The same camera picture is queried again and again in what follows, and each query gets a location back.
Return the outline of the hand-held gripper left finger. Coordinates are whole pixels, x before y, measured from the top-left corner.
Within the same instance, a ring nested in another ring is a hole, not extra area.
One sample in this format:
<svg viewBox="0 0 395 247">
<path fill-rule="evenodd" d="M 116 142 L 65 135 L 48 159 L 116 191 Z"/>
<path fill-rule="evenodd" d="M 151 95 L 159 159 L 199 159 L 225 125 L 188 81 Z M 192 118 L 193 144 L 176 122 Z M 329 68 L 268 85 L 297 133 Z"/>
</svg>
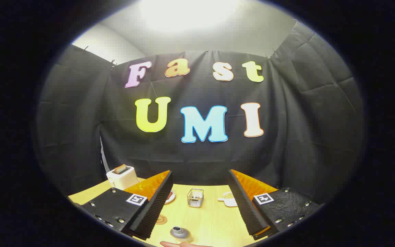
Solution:
<svg viewBox="0 0 395 247">
<path fill-rule="evenodd" d="M 172 187 L 172 172 L 167 170 L 125 190 L 109 188 L 80 209 L 116 231 L 146 240 Z"/>
</svg>

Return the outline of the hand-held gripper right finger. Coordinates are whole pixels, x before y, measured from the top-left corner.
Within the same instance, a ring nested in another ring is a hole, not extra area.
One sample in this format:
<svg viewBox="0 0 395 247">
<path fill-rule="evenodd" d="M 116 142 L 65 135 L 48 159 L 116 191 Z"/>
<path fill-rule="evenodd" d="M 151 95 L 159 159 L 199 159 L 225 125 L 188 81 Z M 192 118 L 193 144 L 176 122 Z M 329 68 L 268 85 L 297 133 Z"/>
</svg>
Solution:
<svg viewBox="0 0 395 247">
<path fill-rule="evenodd" d="M 290 187 L 276 189 L 232 169 L 228 174 L 228 186 L 254 240 L 290 229 L 322 207 Z"/>
</svg>

